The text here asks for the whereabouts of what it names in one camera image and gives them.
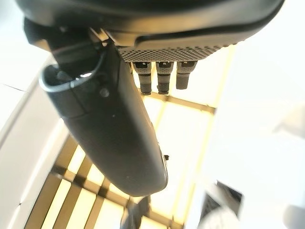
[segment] black plastic housing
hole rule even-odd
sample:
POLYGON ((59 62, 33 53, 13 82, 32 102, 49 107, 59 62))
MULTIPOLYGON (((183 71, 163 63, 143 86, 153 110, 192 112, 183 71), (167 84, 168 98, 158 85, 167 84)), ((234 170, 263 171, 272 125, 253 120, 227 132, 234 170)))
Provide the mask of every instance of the black plastic housing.
POLYGON ((115 186, 131 196, 158 192, 167 185, 166 164, 130 67, 112 45, 99 65, 90 76, 66 83, 51 65, 40 83, 80 146, 115 186))

